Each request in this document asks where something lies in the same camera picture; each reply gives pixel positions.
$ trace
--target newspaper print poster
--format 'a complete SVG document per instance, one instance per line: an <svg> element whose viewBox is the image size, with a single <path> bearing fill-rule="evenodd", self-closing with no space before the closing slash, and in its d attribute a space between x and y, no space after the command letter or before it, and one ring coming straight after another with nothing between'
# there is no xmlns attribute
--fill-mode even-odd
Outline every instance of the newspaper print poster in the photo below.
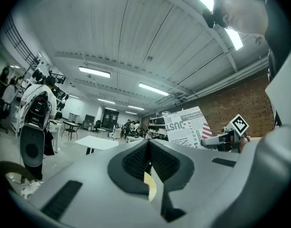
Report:
<svg viewBox="0 0 291 228"><path fill-rule="evenodd" d="M212 131L198 106L164 117L169 142L190 148L205 149L201 140L212 137Z"/></svg>

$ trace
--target white wall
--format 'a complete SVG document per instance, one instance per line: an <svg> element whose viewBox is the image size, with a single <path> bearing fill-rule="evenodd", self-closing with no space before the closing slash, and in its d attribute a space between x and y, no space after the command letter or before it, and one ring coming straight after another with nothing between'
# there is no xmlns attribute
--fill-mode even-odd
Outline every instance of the white wall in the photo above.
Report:
<svg viewBox="0 0 291 228"><path fill-rule="evenodd" d="M119 116L118 116L118 121L117 123L119 124L119 126L122 126L123 124L125 124L127 122L127 120L130 119L131 121L140 121L141 122L141 118L132 114L127 114L127 113L123 113L123 112L119 112Z"/></svg>
<svg viewBox="0 0 291 228"><path fill-rule="evenodd" d="M4 67L8 66L8 63L6 62L6 60L0 55L0 74L3 70ZM10 82L10 79L13 77L13 76L17 76L18 77L18 74L15 72L15 70L13 70L11 67L8 67L9 69L9 74L8 74L8 83Z"/></svg>
<svg viewBox="0 0 291 228"><path fill-rule="evenodd" d="M32 23L29 18L29 9L27 8L23 0L17 3L17 5L11 11L11 15L20 36L22 37L32 54L34 56L37 56L38 52L41 52L41 55L46 59L46 61L49 64L52 64L34 32ZM14 48L13 44L6 36L4 29L0 30L0 40L3 43L4 47L8 50L8 52L15 58L15 60L25 69L27 69L29 67L28 63L25 61L22 55L20 55L18 51Z"/></svg>
<svg viewBox="0 0 291 228"><path fill-rule="evenodd" d="M62 116L68 119L69 113L79 115L78 122L81 124L85 119L85 115L96 117L98 108L99 105L96 103L69 97L62 111Z"/></svg>
<svg viewBox="0 0 291 228"><path fill-rule="evenodd" d="M95 121L97 121L97 120L101 121L102 120L102 116L103 116L103 108L102 108L102 106L99 106Z"/></svg>

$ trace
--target dark doorway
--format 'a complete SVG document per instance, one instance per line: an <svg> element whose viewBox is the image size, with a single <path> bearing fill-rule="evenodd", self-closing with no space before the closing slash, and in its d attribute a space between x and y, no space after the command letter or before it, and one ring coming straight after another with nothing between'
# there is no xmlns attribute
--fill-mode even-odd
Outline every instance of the dark doorway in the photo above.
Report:
<svg viewBox="0 0 291 228"><path fill-rule="evenodd" d="M113 126L117 124L118 116L119 112L105 109L101 127L113 129Z"/></svg>

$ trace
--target gray floor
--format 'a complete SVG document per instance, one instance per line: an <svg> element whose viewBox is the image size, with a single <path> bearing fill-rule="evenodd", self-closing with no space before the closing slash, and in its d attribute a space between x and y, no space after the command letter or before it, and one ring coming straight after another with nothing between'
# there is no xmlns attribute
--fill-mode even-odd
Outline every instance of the gray floor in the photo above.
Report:
<svg viewBox="0 0 291 228"><path fill-rule="evenodd" d="M87 148L83 145L75 143L75 141L89 135L109 139L107 137L107 132L93 133L81 128L78 130L78 138L74 133L72 135L72 140L70 140L67 132L64 132L62 137L59 136L58 153L55 153L55 155L52 156L45 156L43 160L43 181L48 180L51 176L55 175L80 158L85 157ZM119 142L119 145L126 143L124 138L118 139L117 141ZM1 130L0 161L11 161L23 165L23 161L19 152L19 138L16 138L12 130L9 130L8 134ZM152 169L152 177L156 182L157 193L151 204L157 210L157 212L159 212L163 193L163 183L160 181L154 169ZM15 181L20 179L20 177L16 175L10 175L9 178Z"/></svg>

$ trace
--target brick wall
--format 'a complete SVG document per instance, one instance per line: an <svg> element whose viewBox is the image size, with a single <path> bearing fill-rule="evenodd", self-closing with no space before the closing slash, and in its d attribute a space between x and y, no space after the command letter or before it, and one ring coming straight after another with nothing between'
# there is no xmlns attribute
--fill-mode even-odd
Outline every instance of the brick wall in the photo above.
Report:
<svg viewBox="0 0 291 228"><path fill-rule="evenodd" d="M221 133L221 128L240 114L250 125L246 133L251 137L261 137L273 128L274 122L271 103L264 91L268 83L264 70L235 85L167 111L173 113L182 108L199 106L214 135ZM149 125L150 117L155 116L143 117L141 123Z"/></svg>

